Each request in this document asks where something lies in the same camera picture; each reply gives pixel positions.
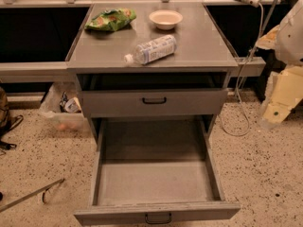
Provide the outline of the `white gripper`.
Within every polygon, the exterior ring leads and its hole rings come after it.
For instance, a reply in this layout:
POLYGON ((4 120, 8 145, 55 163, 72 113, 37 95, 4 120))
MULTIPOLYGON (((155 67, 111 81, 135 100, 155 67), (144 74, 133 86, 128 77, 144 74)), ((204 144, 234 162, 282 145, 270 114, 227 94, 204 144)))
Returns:
POLYGON ((302 99, 302 66, 287 65, 280 73, 271 72, 267 80, 261 119, 267 123, 279 124, 302 99))

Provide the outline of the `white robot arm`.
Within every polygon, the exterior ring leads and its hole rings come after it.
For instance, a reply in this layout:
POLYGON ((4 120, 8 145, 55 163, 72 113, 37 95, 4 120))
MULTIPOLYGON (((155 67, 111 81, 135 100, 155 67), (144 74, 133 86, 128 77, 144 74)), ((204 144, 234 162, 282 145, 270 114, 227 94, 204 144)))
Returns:
POLYGON ((273 49, 276 58, 286 64, 261 114, 263 122, 277 125, 303 99, 303 0, 297 0, 278 26, 258 39, 257 46, 273 49))

